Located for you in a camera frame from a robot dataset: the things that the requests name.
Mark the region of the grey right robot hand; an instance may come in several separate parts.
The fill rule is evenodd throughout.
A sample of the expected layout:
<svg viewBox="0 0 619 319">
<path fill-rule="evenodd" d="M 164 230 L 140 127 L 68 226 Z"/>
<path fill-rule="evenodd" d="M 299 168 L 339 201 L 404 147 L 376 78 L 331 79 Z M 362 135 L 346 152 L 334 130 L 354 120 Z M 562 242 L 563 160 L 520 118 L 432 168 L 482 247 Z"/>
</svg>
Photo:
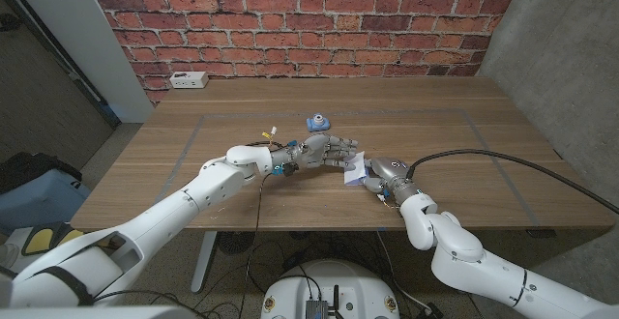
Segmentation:
<svg viewBox="0 0 619 319">
<path fill-rule="evenodd" d="M 393 197 L 401 205 L 408 197 L 421 193 L 416 184 L 406 177 L 408 165 L 399 159 L 378 157 L 366 159 L 365 166 L 375 177 L 366 177 L 363 185 L 371 192 Z"/>
</svg>

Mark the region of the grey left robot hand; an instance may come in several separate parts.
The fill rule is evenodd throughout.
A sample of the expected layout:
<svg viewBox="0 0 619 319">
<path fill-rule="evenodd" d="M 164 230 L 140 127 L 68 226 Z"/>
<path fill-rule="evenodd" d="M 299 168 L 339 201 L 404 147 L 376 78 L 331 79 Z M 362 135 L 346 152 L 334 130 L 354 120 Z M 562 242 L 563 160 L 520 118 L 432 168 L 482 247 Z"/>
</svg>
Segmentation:
<svg viewBox="0 0 619 319">
<path fill-rule="evenodd" d="M 272 165 L 294 169 L 316 168 L 322 165 L 340 167 L 345 171 L 357 166 L 349 159 L 357 153 L 358 142 L 327 133 L 316 133 L 303 142 L 271 153 Z"/>
</svg>

